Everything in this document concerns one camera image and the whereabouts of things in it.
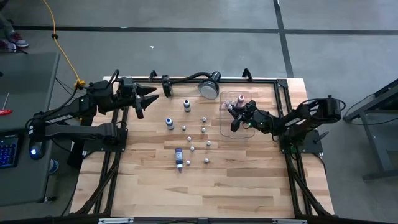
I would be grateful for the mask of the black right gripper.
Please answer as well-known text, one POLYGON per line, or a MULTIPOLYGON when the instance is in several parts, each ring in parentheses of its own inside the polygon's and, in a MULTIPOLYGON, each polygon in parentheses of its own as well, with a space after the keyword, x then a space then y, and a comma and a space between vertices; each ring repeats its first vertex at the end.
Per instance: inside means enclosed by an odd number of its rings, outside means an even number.
POLYGON ((269 112, 259 110, 254 100, 249 101, 244 106, 232 106, 230 113, 233 117, 231 122, 232 132, 236 132, 241 123, 261 132, 271 131, 271 115, 269 112))

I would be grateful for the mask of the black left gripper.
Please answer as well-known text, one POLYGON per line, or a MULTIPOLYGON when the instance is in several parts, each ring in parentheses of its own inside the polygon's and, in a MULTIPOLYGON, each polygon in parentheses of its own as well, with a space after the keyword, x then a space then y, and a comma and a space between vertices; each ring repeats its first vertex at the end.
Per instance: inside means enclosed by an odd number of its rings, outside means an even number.
POLYGON ((159 95, 148 95, 157 90, 153 86, 142 86, 134 82, 132 78, 120 78, 117 90, 118 103, 122 108, 132 106, 138 119, 144 118, 143 110, 159 98, 159 95))

